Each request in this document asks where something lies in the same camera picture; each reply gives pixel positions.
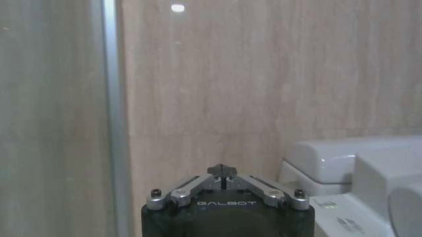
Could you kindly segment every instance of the beige marble wall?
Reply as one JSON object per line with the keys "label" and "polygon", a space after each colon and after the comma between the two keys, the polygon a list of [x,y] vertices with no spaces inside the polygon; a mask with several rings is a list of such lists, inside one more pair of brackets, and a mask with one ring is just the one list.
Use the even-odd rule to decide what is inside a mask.
{"label": "beige marble wall", "polygon": [[102,3],[0,1],[0,236],[114,237]]}
{"label": "beige marble wall", "polygon": [[215,163],[277,178],[297,140],[422,133],[421,0],[122,4],[138,223]]}

